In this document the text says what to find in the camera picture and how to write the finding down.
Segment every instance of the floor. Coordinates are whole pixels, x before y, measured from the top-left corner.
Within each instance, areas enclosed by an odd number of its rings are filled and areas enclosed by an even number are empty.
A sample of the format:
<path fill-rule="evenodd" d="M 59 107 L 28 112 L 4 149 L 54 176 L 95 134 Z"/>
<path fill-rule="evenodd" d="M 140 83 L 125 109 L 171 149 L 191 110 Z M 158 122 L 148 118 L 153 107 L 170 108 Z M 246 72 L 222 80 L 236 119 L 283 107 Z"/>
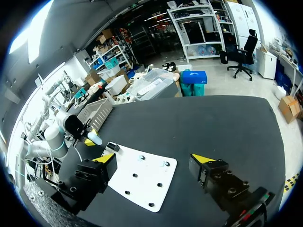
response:
<path fill-rule="evenodd" d="M 174 53 L 162 54 L 160 58 L 153 61 L 155 67 L 161 68 L 166 62 L 175 62 L 177 65 L 187 64 L 183 58 L 173 58 Z M 255 72 L 253 81 L 244 72 L 237 74 L 237 79 L 233 78 L 234 70 L 227 71 L 226 67 L 236 65 L 235 62 L 221 64 L 219 59 L 194 60 L 190 61 L 193 70 L 204 70 L 207 74 L 208 82 L 205 85 L 205 95 L 240 95 L 255 96 L 267 99 L 276 114 L 276 119 L 281 131 L 284 152 L 285 152 L 285 177 L 289 179 L 300 172 L 303 164 L 303 122 L 295 120 L 287 124 L 281 111 L 278 108 L 279 100 L 275 96 L 276 83 L 270 79 L 264 79 Z M 284 193 L 281 206 L 287 200 L 291 190 Z"/>

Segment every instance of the white shelving unit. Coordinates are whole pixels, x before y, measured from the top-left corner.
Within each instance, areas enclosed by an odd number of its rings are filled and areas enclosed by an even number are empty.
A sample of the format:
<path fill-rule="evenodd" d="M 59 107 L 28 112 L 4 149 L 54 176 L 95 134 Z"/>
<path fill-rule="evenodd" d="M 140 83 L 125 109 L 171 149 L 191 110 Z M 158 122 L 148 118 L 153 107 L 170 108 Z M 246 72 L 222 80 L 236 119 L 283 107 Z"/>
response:
<path fill-rule="evenodd" d="M 174 13 L 177 13 L 179 11 L 186 12 L 187 10 L 191 10 L 191 9 L 203 9 L 203 8 L 209 8 L 209 11 L 211 13 L 195 14 L 195 15 L 190 15 L 190 16 L 186 16 L 186 17 L 179 17 L 179 18 L 174 17 Z M 191 47 L 191 46 L 206 45 L 206 44 L 221 44 L 222 50 L 225 51 L 225 45 L 224 45 L 224 40 L 223 40 L 221 27 L 220 27 L 218 19 L 216 18 L 214 9 L 213 9 L 211 4 L 195 5 L 195 6 L 182 7 L 182 8 L 177 8 L 177 9 L 168 9 L 167 12 L 168 12 L 168 15 L 169 15 L 173 25 L 176 28 L 176 32 L 177 32 L 177 34 L 179 36 L 179 39 L 181 41 L 183 52 L 184 52 L 184 55 L 185 55 L 186 60 L 187 60 L 188 63 L 189 63 L 189 60 L 192 60 L 192 59 L 204 59 L 204 58 L 220 57 L 218 55 L 218 53 L 215 54 L 215 55 L 189 56 L 188 52 L 187 52 L 187 49 L 188 49 L 188 47 Z M 179 22 L 181 22 L 183 20 L 191 20 L 191 19 L 204 18 L 204 17 L 211 17 L 213 19 L 213 21 L 215 22 L 216 27 L 217 27 L 216 32 L 219 33 L 219 36 L 220 36 L 220 41 L 188 44 L 189 43 L 188 35 L 185 34 L 185 36 L 187 37 L 187 39 L 186 39 L 187 41 L 185 42 L 184 37 L 182 36 L 181 27 L 180 27 L 180 26 L 183 26 L 183 24 L 180 25 Z M 199 27 L 200 27 L 200 30 L 201 30 L 201 33 L 202 33 L 203 40 L 206 41 L 205 34 L 203 33 L 200 22 L 198 22 L 198 24 L 199 24 Z"/>
<path fill-rule="evenodd" d="M 223 31 L 223 27 L 221 27 L 222 33 L 233 34 L 233 35 L 235 36 L 236 44 L 238 45 L 238 39 L 237 39 L 236 29 L 235 29 L 235 26 L 234 26 L 234 24 L 233 24 L 233 22 L 232 22 L 232 20 L 231 20 L 231 17 L 230 17 L 230 15 L 229 15 L 229 12 L 228 12 L 228 10 L 227 10 L 227 7 L 226 7 L 224 1 L 223 1 L 223 0 L 209 0 L 209 2 L 210 2 L 210 4 L 212 4 L 212 3 L 218 3 L 218 4 L 221 5 L 222 9 L 214 9 L 214 8 L 213 8 L 214 11 L 226 12 L 226 14 L 227 14 L 227 16 L 228 16 L 228 18 L 229 18 L 229 20 L 230 20 L 231 22 L 219 21 L 219 24 L 221 24 L 221 25 L 228 25 L 228 27 L 229 27 L 229 31 L 228 31 L 228 32 L 224 32 L 224 31 Z"/>
<path fill-rule="evenodd" d="M 115 50 L 116 48 L 119 48 L 120 52 L 117 53 L 116 55 L 114 55 L 114 56 L 108 58 L 107 61 L 108 61 L 109 59 L 113 58 L 113 57 L 118 57 L 119 55 L 122 54 L 123 57 L 124 57 L 124 60 L 120 61 L 120 62 L 119 62 L 119 65 L 122 64 L 122 63 L 127 62 L 127 64 L 131 67 L 131 69 L 133 69 L 133 65 L 130 64 L 129 58 L 126 57 L 126 55 L 125 55 L 124 51 L 122 50 L 122 48 L 120 47 L 120 45 L 115 45 L 115 46 L 113 46 L 113 47 L 110 48 L 108 51 L 106 51 L 104 54 L 102 54 L 101 56 L 97 57 L 94 61 L 92 61 L 90 64 L 88 64 L 88 66 L 92 69 L 92 65 L 94 64 L 95 61 L 98 60 L 98 58 L 100 58 L 103 62 L 106 62 L 106 61 L 104 61 L 104 58 L 103 58 L 103 57 L 104 57 L 106 54 L 108 54 L 109 52 Z M 101 69 L 101 68 L 104 67 L 104 66 L 105 66 L 105 64 L 100 65 L 100 66 L 97 67 L 95 70 L 99 70 L 99 69 Z"/>

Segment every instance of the yellow tape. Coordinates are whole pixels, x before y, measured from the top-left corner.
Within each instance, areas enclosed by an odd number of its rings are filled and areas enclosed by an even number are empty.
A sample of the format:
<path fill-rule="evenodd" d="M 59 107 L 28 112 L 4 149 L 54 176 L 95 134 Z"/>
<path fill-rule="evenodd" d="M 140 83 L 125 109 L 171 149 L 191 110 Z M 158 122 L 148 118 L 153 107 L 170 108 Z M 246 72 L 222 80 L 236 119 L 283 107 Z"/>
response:
<path fill-rule="evenodd" d="M 103 162 L 106 163 L 114 154 L 110 154 L 110 155 L 104 155 L 102 157 L 98 157 L 93 159 L 92 161 L 98 161 L 98 162 Z"/>
<path fill-rule="evenodd" d="M 284 186 L 284 193 L 289 191 L 292 187 L 294 187 L 295 183 L 297 182 L 299 178 L 299 174 L 296 174 L 292 178 L 289 178 L 288 180 L 285 181 L 285 186 Z"/>
<path fill-rule="evenodd" d="M 197 159 L 200 163 L 205 163 L 205 162 L 209 162 L 209 161 L 215 161 L 214 159 L 210 159 L 207 157 L 203 157 L 203 156 L 199 156 L 199 155 L 194 155 L 195 159 Z"/>

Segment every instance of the desk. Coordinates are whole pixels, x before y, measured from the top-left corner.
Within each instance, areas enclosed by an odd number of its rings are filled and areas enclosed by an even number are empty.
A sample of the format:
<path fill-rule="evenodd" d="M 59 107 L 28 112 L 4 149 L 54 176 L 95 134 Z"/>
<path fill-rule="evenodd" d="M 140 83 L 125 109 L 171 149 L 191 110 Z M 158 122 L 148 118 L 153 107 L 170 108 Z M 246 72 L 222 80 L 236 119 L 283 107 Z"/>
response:
<path fill-rule="evenodd" d="M 218 227 L 228 214 L 204 194 L 189 172 L 190 153 L 223 159 L 250 190 L 276 194 L 268 216 L 277 212 L 285 183 L 284 147 L 276 116 L 267 100 L 248 96 L 162 98 L 114 106 L 99 131 L 102 149 L 109 141 L 178 162 L 158 213 L 130 202 L 107 187 L 78 217 L 103 227 Z M 82 158 L 99 157 L 97 146 L 77 147 Z M 68 152 L 60 179 L 79 162 Z"/>
<path fill-rule="evenodd" d="M 293 97 L 295 97 L 295 94 L 297 94 L 297 92 L 298 92 L 298 90 L 300 89 L 300 87 L 303 85 L 303 74 L 299 71 L 299 68 L 298 67 L 296 67 L 296 66 L 294 66 L 292 63 L 291 63 L 291 61 L 285 56 L 285 55 L 283 55 L 283 54 L 281 54 L 280 52 L 278 52 L 278 51 L 275 51 L 275 50 L 271 50 L 273 53 L 274 53 L 274 55 L 276 55 L 277 57 L 278 57 L 278 59 L 279 60 L 283 60 L 283 62 L 285 62 L 286 64 L 283 64 L 283 63 L 281 63 L 284 67 L 291 67 L 292 68 L 292 70 L 294 71 L 294 73 L 293 73 L 293 88 L 292 88 L 292 91 L 291 91 L 291 94 L 290 95 L 292 95 Z M 294 88 L 295 88 L 295 86 L 294 86 L 294 84 L 295 84 L 295 77 L 296 77 L 296 74 L 299 74 L 300 76 L 301 76 L 301 80 L 300 80 L 300 83 L 299 83 L 299 86 L 297 87 L 297 89 L 295 90 Z"/>

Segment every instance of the yellow and black striped tape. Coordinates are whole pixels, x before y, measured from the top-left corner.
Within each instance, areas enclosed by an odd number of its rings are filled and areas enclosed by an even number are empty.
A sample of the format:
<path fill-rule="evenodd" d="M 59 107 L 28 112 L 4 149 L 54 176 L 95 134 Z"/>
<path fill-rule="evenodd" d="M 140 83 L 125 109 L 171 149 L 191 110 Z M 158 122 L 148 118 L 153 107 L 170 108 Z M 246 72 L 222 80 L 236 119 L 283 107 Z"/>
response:
<path fill-rule="evenodd" d="M 295 183 L 298 180 L 298 177 L 299 177 L 299 174 L 296 174 L 292 178 L 289 178 L 287 181 L 285 181 L 284 193 L 289 191 L 292 187 L 294 187 Z"/>

